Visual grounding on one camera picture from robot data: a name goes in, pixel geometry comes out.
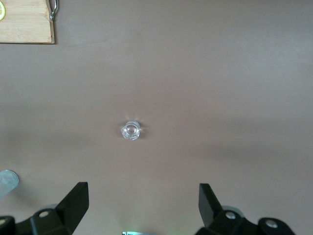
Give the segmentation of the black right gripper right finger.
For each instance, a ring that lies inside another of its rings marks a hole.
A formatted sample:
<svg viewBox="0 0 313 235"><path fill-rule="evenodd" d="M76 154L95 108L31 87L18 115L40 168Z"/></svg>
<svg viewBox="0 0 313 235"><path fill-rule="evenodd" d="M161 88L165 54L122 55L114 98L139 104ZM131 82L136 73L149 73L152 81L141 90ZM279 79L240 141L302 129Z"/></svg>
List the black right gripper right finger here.
<svg viewBox="0 0 313 235"><path fill-rule="evenodd" d="M231 209L224 209L209 184L199 185L200 215L204 227L198 235L293 235L294 231L283 221L263 217L257 224Z"/></svg>

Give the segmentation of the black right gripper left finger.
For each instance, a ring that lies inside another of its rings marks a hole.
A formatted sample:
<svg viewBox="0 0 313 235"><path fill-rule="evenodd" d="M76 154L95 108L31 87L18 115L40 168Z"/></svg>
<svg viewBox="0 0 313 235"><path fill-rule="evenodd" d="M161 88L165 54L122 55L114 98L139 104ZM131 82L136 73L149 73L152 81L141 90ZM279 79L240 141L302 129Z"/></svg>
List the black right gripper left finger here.
<svg viewBox="0 0 313 235"><path fill-rule="evenodd" d="M17 223L9 215L0 217L2 235L71 235L89 208L89 187L79 182L54 208L42 209Z"/></svg>

